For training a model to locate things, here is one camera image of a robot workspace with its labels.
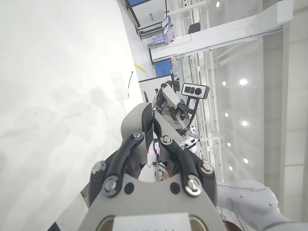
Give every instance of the label sticker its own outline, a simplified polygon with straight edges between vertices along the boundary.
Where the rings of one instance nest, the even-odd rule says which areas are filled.
[[[187,212],[116,217],[112,231],[191,231]]]

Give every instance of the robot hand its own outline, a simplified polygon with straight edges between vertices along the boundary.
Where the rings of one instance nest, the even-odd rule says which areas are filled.
[[[138,180],[156,133],[170,178]],[[89,211],[79,231],[216,230],[225,226],[215,208],[213,166],[184,149],[181,137],[150,103],[123,120],[121,147],[96,163],[89,181]]]

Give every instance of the gray gripper base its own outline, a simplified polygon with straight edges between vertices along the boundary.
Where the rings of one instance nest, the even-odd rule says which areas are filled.
[[[127,183],[134,184],[130,195],[124,193]],[[177,182],[180,193],[172,194],[170,184]],[[142,182],[125,174],[120,193],[107,198],[100,192],[89,208],[78,231],[95,231],[99,223],[107,216],[136,216],[164,213],[188,212],[199,217],[209,231],[225,231],[225,226],[211,200],[202,190],[195,198],[187,196],[181,186],[180,174],[161,182]]]

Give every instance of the silver bolt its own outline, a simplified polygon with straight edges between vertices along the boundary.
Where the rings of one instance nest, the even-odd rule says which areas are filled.
[[[205,174],[212,174],[214,172],[214,168],[213,168],[213,165],[208,162],[207,160],[203,160],[203,164],[202,164],[202,167],[200,168],[201,171]]]
[[[113,181],[113,180],[108,180],[107,182],[106,182],[106,185],[105,185],[105,189],[107,190],[107,191],[111,191],[111,190],[113,190],[114,188],[116,187],[116,181]]]
[[[194,175],[188,175],[188,182],[185,186],[185,190],[188,192],[188,194],[197,197],[202,192],[202,186],[201,182],[198,177]]]
[[[177,141],[177,144],[178,144],[180,147],[183,146],[182,141],[180,141],[180,140]]]
[[[199,185],[199,183],[195,179],[189,179],[187,185],[193,192],[196,192],[198,190],[197,186]]]
[[[163,142],[164,143],[171,142],[171,138],[169,138],[168,136],[165,136]]]
[[[139,131],[136,131],[134,133],[134,138],[140,138],[141,137],[141,133]]]
[[[92,167],[92,174],[96,174],[98,171],[104,171],[106,168],[106,163],[104,161],[99,161]]]

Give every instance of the recessed light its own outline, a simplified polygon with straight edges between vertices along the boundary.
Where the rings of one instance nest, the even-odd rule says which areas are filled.
[[[246,79],[241,79],[241,80],[240,80],[240,84],[241,84],[241,85],[247,84],[247,80],[246,80]]]

